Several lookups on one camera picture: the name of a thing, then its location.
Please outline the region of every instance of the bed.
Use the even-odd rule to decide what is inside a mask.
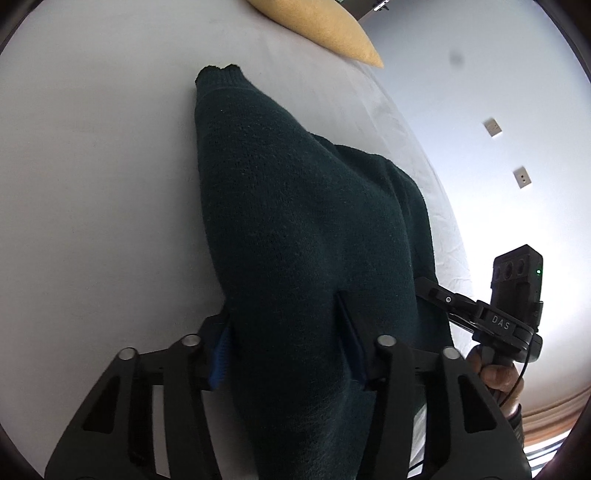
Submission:
[[[369,68],[243,0],[45,0],[27,16],[37,3],[0,20],[0,443],[37,472],[117,351],[167,348],[222,305],[193,122],[208,64],[240,65],[309,131],[406,171],[440,283],[470,294],[445,191]],[[228,395],[204,399],[220,470],[255,478]]]

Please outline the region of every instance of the human hand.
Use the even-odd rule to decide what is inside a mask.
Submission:
[[[480,379],[487,387],[502,392],[499,402],[504,401],[507,394],[517,382],[519,373],[517,372],[515,365],[511,365],[510,367],[504,367],[503,365],[488,365],[482,368],[480,349],[481,346],[476,345],[476,347],[470,351],[466,360],[470,363],[474,372],[480,376]],[[517,408],[519,407],[519,396],[521,395],[521,392],[523,392],[523,387],[524,382],[522,378],[519,381],[519,385],[517,385],[517,388],[512,393],[511,398],[501,407],[501,411],[505,418],[510,418],[517,412]]]

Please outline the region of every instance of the electrical outlet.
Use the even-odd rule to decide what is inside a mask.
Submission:
[[[513,175],[515,175],[515,179],[517,180],[520,189],[527,187],[531,183],[531,178],[525,167],[518,168],[513,172]]]
[[[503,130],[499,127],[499,124],[496,123],[494,118],[489,118],[486,122],[484,122],[484,126],[486,130],[490,133],[491,137],[494,137],[500,134]]]

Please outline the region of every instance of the dark green sweater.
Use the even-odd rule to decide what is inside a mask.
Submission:
[[[335,292],[374,292],[381,332],[415,348],[452,345],[414,294],[414,278],[436,280],[423,197],[389,160],[308,133],[236,66],[196,84],[203,220],[259,477],[353,479],[375,393],[350,378]]]

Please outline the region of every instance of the camera lens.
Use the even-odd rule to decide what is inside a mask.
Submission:
[[[505,267],[505,280],[509,280],[511,275],[513,275],[513,262],[507,263]]]

